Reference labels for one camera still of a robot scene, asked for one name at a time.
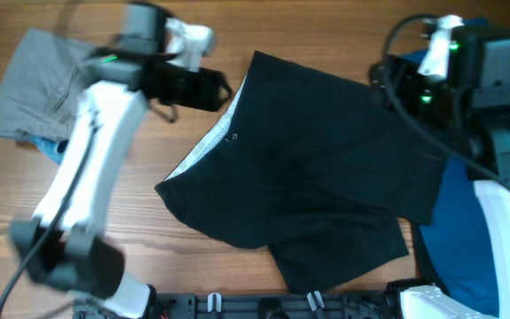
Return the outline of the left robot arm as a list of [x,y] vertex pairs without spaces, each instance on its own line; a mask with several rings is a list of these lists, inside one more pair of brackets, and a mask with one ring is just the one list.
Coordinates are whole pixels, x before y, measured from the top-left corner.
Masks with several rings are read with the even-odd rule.
[[22,274],[72,292],[120,318],[158,314],[156,290],[132,276],[124,254],[104,240],[112,190],[150,101],[216,112],[232,89],[224,73],[176,63],[174,54],[99,48],[84,62],[90,85],[65,157],[31,220],[15,220],[20,263],[0,295],[0,317]]

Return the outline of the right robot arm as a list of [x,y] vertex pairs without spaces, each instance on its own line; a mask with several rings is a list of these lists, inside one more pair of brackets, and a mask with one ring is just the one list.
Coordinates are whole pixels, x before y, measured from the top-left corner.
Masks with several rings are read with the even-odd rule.
[[[510,133],[497,137],[510,164]],[[510,318],[510,181],[479,176],[459,159],[447,162],[429,226],[418,226],[421,274],[473,317]]]

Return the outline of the black shorts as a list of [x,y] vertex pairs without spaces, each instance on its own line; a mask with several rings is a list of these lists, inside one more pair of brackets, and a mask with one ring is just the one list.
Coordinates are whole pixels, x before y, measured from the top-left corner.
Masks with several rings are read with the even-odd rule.
[[180,222],[266,247],[289,290],[326,291],[404,257],[431,220],[444,155],[366,85],[256,52],[223,131],[156,186]]

